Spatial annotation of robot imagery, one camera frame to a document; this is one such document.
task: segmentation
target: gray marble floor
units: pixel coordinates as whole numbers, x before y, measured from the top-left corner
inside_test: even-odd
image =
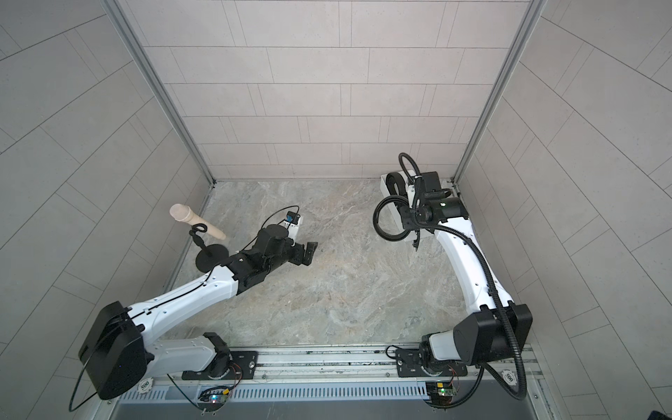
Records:
[[[377,180],[218,183],[203,217],[227,235],[231,253],[245,246],[279,208],[298,204],[297,241],[318,241],[312,265],[285,264],[264,283],[215,304],[166,338],[218,333],[229,345],[295,345],[418,341],[451,329],[465,316],[455,273],[439,243],[384,241],[372,213]],[[280,221],[281,212],[271,221]],[[384,212],[382,225],[394,232]],[[177,285],[200,276],[192,246]]]

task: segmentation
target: tiled wall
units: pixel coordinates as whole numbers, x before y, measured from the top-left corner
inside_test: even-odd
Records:
[[[448,177],[526,2],[120,0],[215,178]]]
[[[672,413],[671,27],[549,0],[460,182],[567,419]]]
[[[97,0],[1,8],[0,417],[72,419],[93,318],[161,292],[208,183]]]

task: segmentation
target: robotic arm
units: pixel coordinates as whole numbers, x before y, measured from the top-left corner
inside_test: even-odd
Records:
[[[403,159],[413,166],[408,171]],[[477,381],[462,399],[442,408],[457,407],[478,387],[484,370],[514,398],[527,394],[526,378],[520,349],[532,325],[532,314],[527,305],[515,304],[491,271],[483,256],[468,214],[452,191],[441,188],[436,172],[420,173],[414,160],[406,153],[399,155],[403,172],[389,173],[386,186],[389,196],[376,207],[373,224],[376,232],[387,241],[401,241],[413,230],[417,238],[413,246],[418,250],[420,232],[427,229],[448,254],[455,270],[467,313],[462,322],[451,331],[428,334],[422,338],[419,357],[428,373],[440,373],[449,362],[480,366]],[[397,235],[384,232],[378,225],[380,211],[388,204],[396,206],[404,231]],[[517,373],[517,390],[512,389],[488,362],[513,358]]]
[[[166,294],[124,308],[102,308],[79,359],[101,399],[119,396],[143,378],[194,371],[223,377],[233,364],[226,343],[215,333],[196,339],[158,340],[170,328],[208,306],[264,281],[286,262],[310,265],[317,242],[295,243],[301,216],[288,212],[279,224],[263,227],[250,250],[226,258],[202,277]]]

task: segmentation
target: black clamp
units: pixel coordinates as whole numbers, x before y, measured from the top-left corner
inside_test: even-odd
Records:
[[[192,241],[201,249],[196,256],[196,268],[202,273],[209,273],[215,265],[228,258],[228,249],[224,245],[214,243],[206,246],[203,238],[198,236],[198,232],[205,233],[207,231],[208,227],[203,223],[196,223],[189,231]]]

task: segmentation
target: black cable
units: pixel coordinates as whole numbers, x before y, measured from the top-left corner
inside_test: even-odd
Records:
[[[390,203],[401,203],[406,206],[409,205],[409,201],[406,197],[403,196],[387,196],[382,199],[380,203],[376,206],[376,209],[374,210],[374,218],[373,218],[373,223],[374,223],[374,229],[376,230],[376,233],[380,235],[383,239],[386,241],[390,242],[397,242],[397,241],[402,241],[405,237],[409,236],[409,233],[411,233],[410,230],[404,230],[402,233],[398,234],[390,234],[385,232],[380,228],[378,225],[378,219],[380,218],[380,212],[382,209],[387,206]]]
[[[299,212],[299,210],[301,209],[301,207],[297,206],[296,204],[293,205],[293,206],[283,207],[283,208],[281,208],[280,210],[278,210],[277,212],[275,212],[275,213],[271,214],[270,216],[268,216],[268,218],[267,218],[266,220],[264,220],[263,223],[261,224],[261,228],[259,228],[259,230],[263,229],[263,225],[265,225],[266,222],[268,222],[269,220],[271,220],[271,217],[273,217],[273,216],[275,216],[276,214],[280,213],[282,210],[287,210],[288,208],[292,208],[292,207],[296,207],[296,213],[298,214],[298,212]],[[245,245],[244,247],[242,247],[242,248],[241,248],[241,251],[244,250],[245,248],[247,248],[252,242],[254,242],[254,240],[255,240],[258,236],[259,236],[259,233],[257,233],[257,234],[252,238],[252,240],[249,241],[249,242],[247,243],[247,245]]]
[[[89,360],[91,360],[91,357],[93,356],[93,354],[95,353],[95,351],[98,350],[98,348],[103,344],[103,342],[104,342],[110,335],[112,335],[113,332],[117,331],[119,328],[121,328],[121,325],[117,325],[117,326],[114,327],[113,329],[109,330],[108,333],[105,334],[105,335],[103,336],[103,338],[101,338],[101,339],[98,341],[97,345],[93,348],[93,350],[91,350],[91,354],[89,354],[89,357],[86,359],[86,362],[84,362],[84,365],[82,366],[82,370],[79,372],[79,376],[77,377],[77,382],[75,382],[75,389],[73,389],[73,394],[70,396],[70,404],[68,405],[68,411],[69,411],[69,412],[72,413],[73,411],[77,410],[79,407],[83,406],[84,403],[86,403],[88,400],[90,400],[91,398],[93,398],[93,396],[95,396],[95,395],[98,393],[98,392],[94,392],[93,394],[91,394],[90,396],[88,396],[84,401],[82,401],[81,403],[79,403],[79,405],[77,405],[75,408],[73,408],[73,401],[75,400],[75,395],[77,394],[77,389],[79,388],[79,383],[81,382],[81,380],[82,380],[82,375],[84,375],[84,371],[86,370],[86,367],[87,367],[87,365],[89,364]]]
[[[402,169],[404,170],[405,173],[407,173],[406,167],[404,166],[404,163],[402,162],[402,158],[406,158],[411,162],[413,169],[417,170],[417,164],[413,160],[412,157],[408,156],[406,153],[400,153],[399,154],[399,163],[401,164]],[[506,337],[507,344],[511,348],[511,351],[513,352],[513,361],[515,363],[515,370],[516,370],[516,375],[518,377],[518,390],[514,391],[510,385],[504,381],[504,379],[495,371],[492,369],[487,364],[484,364],[481,367],[481,371],[483,369],[488,369],[488,372],[490,372],[495,380],[504,388],[504,390],[511,395],[513,398],[516,398],[517,400],[522,400],[524,399],[527,394],[528,394],[528,387],[527,387],[527,378],[525,376],[525,368],[523,366],[523,358],[521,356],[520,352],[520,347],[518,345],[518,340],[515,337],[515,334],[513,332],[513,327],[511,326],[511,322],[509,321],[509,317],[506,315],[506,310],[504,309],[504,306],[502,305],[501,299],[499,298],[499,293],[497,291],[497,286],[495,285],[495,281],[493,279],[492,272],[490,271],[490,267],[488,266],[487,260],[483,256],[483,254],[480,252],[480,249],[474,244],[474,242],[471,240],[470,237],[466,236],[464,233],[449,228],[447,226],[442,226],[440,224],[429,224],[429,223],[424,223],[420,222],[417,219],[417,207],[420,201],[420,197],[422,196],[422,191],[423,185],[422,183],[417,183],[416,188],[415,188],[415,193],[413,195],[413,203],[411,205],[411,220],[413,223],[421,228],[425,229],[434,229],[434,230],[442,230],[444,232],[450,233],[451,235],[455,235],[458,238],[462,239],[464,241],[464,244],[469,246],[469,248],[472,250],[472,252],[476,255],[476,258],[478,259],[478,262],[480,263],[480,266],[483,270],[483,274],[485,275],[485,280],[486,283],[488,284],[489,287],[489,292],[491,297],[493,298],[493,301],[495,302],[495,310],[497,311],[497,318],[500,320],[502,323],[502,327],[504,328],[504,334]]]
[[[467,392],[462,398],[460,398],[460,400],[458,400],[454,403],[451,402],[450,405],[445,405],[445,406],[444,405],[436,405],[436,404],[432,404],[432,403],[427,403],[427,401],[425,401],[425,402],[427,403],[427,405],[429,405],[433,409],[453,409],[455,407],[458,407],[458,406],[466,403],[466,401],[469,398],[471,398],[471,396],[476,392],[476,389],[478,388],[478,385],[480,385],[480,380],[483,379],[483,372],[484,371],[485,371],[485,365],[481,365],[480,370],[478,371],[478,376],[476,377],[476,382],[474,382],[474,384],[472,385],[469,392]]]
[[[175,381],[172,379],[172,377],[171,377],[170,375],[167,374],[166,376],[168,376],[168,379],[170,379],[170,382],[172,382],[173,385],[175,385],[175,387],[177,388],[177,390],[179,391],[179,393],[182,394],[182,395],[184,396],[184,398],[187,399],[187,401],[189,401],[189,404],[191,404],[191,405],[193,405],[194,407],[196,407],[197,410],[199,410],[199,411],[203,411],[203,410],[201,410],[201,409],[195,404],[194,401],[191,400],[191,398],[189,398],[189,397],[187,396],[187,394],[184,393],[184,391],[182,391],[182,389],[180,389],[179,386],[177,386],[177,384],[175,383]]]
[[[174,298],[170,298],[170,299],[166,300],[165,302],[161,302],[161,303],[159,303],[159,304],[156,304],[156,305],[152,306],[151,308],[149,308],[149,309],[147,310],[147,312],[145,312],[145,311],[139,312],[139,313],[133,315],[133,316],[131,317],[131,319],[135,319],[136,317],[139,317],[139,316],[142,315],[142,314],[148,314],[148,313],[150,313],[150,312],[152,311],[152,309],[156,309],[156,308],[158,308],[158,307],[161,306],[161,305],[165,305],[165,304],[167,304],[168,302],[173,302],[175,299],[179,299],[179,298],[181,298],[182,296],[186,296],[186,295],[188,295],[189,293],[193,292],[194,290],[197,290],[199,287],[201,287],[201,286],[205,286],[205,284],[206,284],[206,283],[208,282],[208,280],[210,279],[210,276],[212,275],[212,272],[213,272],[213,271],[214,271],[214,267],[213,267],[213,268],[210,270],[210,272],[208,273],[208,277],[206,277],[206,279],[205,279],[202,283],[199,283],[198,286],[196,286],[195,288],[191,289],[190,291],[188,291],[188,292],[184,292],[183,294],[181,294],[181,295],[179,295],[179,296],[176,296],[176,297],[174,297]]]

